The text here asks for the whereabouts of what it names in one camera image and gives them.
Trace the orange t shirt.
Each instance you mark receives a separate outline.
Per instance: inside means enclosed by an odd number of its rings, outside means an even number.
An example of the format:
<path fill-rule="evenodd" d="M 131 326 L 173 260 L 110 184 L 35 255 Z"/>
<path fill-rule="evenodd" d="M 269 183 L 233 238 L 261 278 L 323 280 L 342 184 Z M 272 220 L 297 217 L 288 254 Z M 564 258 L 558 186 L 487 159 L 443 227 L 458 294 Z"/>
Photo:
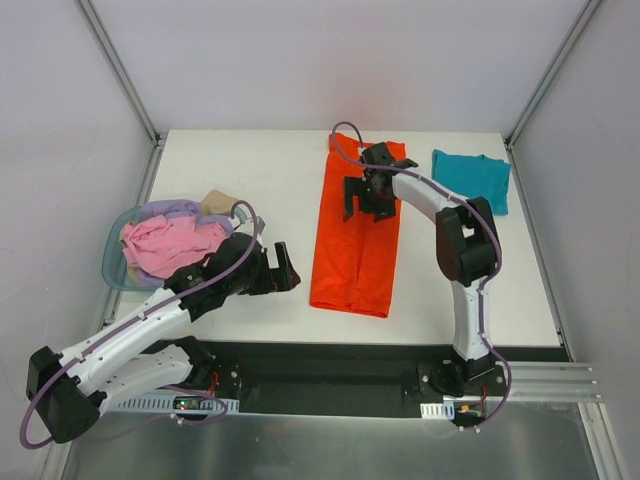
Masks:
<path fill-rule="evenodd" d="M 360 144 L 341 133 L 329 142 L 320 197 L 311 274 L 310 305 L 315 308 L 386 318 L 392 303 L 399 243 L 398 215 L 376 222 L 355 212 L 343 218 L 346 177 L 362 169 L 354 160 Z"/>

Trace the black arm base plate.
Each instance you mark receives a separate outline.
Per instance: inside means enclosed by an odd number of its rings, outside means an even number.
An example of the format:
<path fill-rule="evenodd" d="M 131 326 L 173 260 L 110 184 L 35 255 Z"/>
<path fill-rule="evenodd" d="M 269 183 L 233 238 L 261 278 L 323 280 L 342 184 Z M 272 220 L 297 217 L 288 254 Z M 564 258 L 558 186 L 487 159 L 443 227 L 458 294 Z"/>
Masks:
<path fill-rule="evenodd" d="M 446 346 L 176 340 L 203 362 L 187 380 L 213 386 L 242 413 L 417 418 L 447 397 L 496 400 L 506 375 L 495 358 L 470 374 Z"/>

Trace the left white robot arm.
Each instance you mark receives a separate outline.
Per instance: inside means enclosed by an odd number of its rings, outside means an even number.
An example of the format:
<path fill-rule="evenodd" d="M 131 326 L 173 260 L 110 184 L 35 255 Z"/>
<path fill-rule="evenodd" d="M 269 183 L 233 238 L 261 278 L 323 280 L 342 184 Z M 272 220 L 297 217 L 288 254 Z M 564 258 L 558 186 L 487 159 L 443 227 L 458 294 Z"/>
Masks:
<path fill-rule="evenodd" d="M 109 407 L 156 388 L 185 384 L 199 389 L 214 362 L 193 336 L 145 351 L 170 333 L 222 307 L 233 295 L 266 295 L 300 282 L 285 243 L 275 245 L 278 264 L 254 237 L 234 233 L 216 252 L 176 270 L 125 320 L 61 352 L 44 346 L 29 358 L 20 427 L 23 447 L 64 444 L 87 432 Z"/>

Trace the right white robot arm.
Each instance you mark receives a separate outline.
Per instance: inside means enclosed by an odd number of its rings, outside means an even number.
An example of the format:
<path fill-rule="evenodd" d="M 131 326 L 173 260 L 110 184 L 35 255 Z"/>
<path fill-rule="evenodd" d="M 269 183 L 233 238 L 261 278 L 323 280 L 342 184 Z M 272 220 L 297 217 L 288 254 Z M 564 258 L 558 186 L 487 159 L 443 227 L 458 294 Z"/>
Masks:
<path fill-rule="evenodd" d="M 487 331 L 488 283 L 497 275 L 502 251 L 491 206 L 483 197 L 468 199 L 426 177 L 411 159 L 397 160 L 385 143 L 361 150 L 363 172 L 343 181 L 343 218 L 355 211 L 375 221 L 395 216 L 401 200 L 433 222 L 436 260 L 451 282 L 454 338 L 450 382 L 473 394 L 494 364 Z"/>

